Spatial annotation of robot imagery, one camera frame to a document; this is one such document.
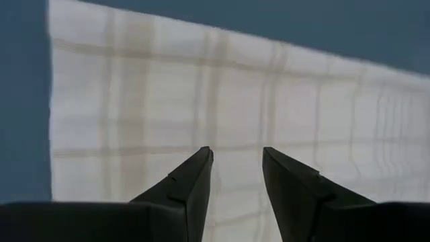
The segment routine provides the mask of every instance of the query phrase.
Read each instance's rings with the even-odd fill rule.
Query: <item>white cloth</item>
[[[206,145],[204,241],[280,241],[264,146],[372,200],[430,199],[428,77],[78,1],[49,24],[55,200],[130,200]]]

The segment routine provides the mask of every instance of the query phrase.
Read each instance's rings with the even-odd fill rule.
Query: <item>plaid fabric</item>
[[[264,146],[376,201],[430,199],[428,77],[78,1],[49,24],[56,200],[130,200],[204,145],[204,241],[280,241]]]

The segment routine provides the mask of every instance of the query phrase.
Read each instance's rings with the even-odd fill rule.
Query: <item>blue wall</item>
[[[88,0],[430,74],[428,0]],[[0,202],[49,200],[44,0],[0,2]]]

